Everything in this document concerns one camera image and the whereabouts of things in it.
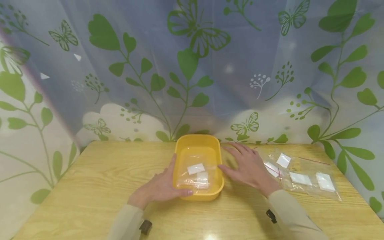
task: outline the plastic tray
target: plastic tray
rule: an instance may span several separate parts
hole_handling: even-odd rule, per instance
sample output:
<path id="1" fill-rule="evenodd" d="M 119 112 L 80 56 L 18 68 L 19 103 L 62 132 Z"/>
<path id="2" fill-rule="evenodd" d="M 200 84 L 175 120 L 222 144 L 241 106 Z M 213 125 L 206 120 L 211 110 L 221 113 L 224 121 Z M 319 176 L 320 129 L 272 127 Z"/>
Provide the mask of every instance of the plastic tray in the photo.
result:
<path id="1" fill-rule="evenodd" d="M 211 161 L 213 165 L 222 164 L 220 142 L 217 140 L 217 138 L 211 135 L 184 135 L 177 140 L 175 153 L 177 154 L 177 158 L 173 175 L 174 187 L 177 187 L 176 182 L 178 169 L 180 162 L 185 159 L 185 156 L 193 154 L 205 154 L 208 158 L 208 161 Z M 215 177 L 208 193 L 196 193 L 193 196 L 184 197 L 182 199 L 190 201 L 212 201 L 218 197 L 223 187 L 223 173 L 219 168 L 216 168 Z"/>

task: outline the curtain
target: curtain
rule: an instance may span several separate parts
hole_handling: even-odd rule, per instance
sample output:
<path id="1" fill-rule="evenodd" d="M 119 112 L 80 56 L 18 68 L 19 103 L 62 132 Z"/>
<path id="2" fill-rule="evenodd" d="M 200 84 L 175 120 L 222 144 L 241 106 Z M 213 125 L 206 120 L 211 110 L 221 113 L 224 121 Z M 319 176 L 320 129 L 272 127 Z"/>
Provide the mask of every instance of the curtain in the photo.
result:
<path id="1" fill-rule="evenodd" d="M 91 141 L 316 144 L 384 217 L 381 0 L 0 3 L 0 239 Z"/>

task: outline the human hand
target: human hand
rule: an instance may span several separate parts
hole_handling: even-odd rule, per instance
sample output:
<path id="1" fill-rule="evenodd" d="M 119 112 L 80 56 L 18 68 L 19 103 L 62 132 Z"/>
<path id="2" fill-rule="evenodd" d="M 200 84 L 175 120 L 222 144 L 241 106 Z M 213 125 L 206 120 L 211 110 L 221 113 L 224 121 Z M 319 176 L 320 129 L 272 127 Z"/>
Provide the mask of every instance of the human hand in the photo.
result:
<path id="1" fill-rule="evenodd" d="M 173 187 L 173 170 L 175 168 L 176 154 L 172 156 L 172 160 L 164 171 L 155 176 L 146 184 L 138 188 L 128 200 L 128 204 L 145 209 L 150 202 L 163 202 L 174 199 L 176 197 L 188 197 L 193 195 L 193 191 L 189 189 L 176 189 Z"/>
<path id="2" fill-rule="evenodd" d="M 230 144 L 236 149 L 225 146 L 223 148 L 235 157 L 238 169 L 234 170 L 228 166 L 219 165 L 221 171 L 234 181 L 258 189 L 265 197 L 281 189 L 279 184 L 269 175 L 257 151 L 242 144 Z"/>

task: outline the table surface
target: table surface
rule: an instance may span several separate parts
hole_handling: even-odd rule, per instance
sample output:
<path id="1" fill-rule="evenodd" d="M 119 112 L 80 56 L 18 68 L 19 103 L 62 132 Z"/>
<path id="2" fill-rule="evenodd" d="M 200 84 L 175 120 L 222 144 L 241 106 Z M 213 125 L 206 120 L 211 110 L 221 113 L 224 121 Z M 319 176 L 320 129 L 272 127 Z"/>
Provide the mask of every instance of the table surface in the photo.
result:
<path id="1" fill-rule="evenodd" d="M 330 239 L 383 239 L 384 224 L 320 147 L 258 149 L 268 153 L 277 147 L 289 156 L 332 164 L 342 202 L 291 193 Z M 164 142 L 92 142 L 13 240 L 104 240 L 128 196 L 168 165 L 174 149 L 174 143 Z M 222 152 L 224 162 L 233 161 Z M 149 205 L 144 217 L 153 228 L 141 239 L 284 239 L 267 210 L 254 189 L 226 179 L 212 202 L 175 199 Z"/>

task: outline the sleeve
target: sleeve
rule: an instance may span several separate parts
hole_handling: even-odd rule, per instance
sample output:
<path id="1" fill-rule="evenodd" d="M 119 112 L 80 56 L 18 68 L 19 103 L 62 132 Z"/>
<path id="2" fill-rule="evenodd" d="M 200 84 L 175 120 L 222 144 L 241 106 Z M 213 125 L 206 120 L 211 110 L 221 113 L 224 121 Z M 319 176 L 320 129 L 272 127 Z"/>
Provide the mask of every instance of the sleeve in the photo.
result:
<path id="1" fill-rule="evenodd" d="M 290 239 L 327 240 L 324 232 L 309 218 L 294 197 L 278 190 L 268 197 L 278 225 Z"/>
<path id="2" fill-rule="evenodd" d="M 124 205 L 109 230 L 107 240 L 139 240 L 142 217 L 143 210 Z"/>

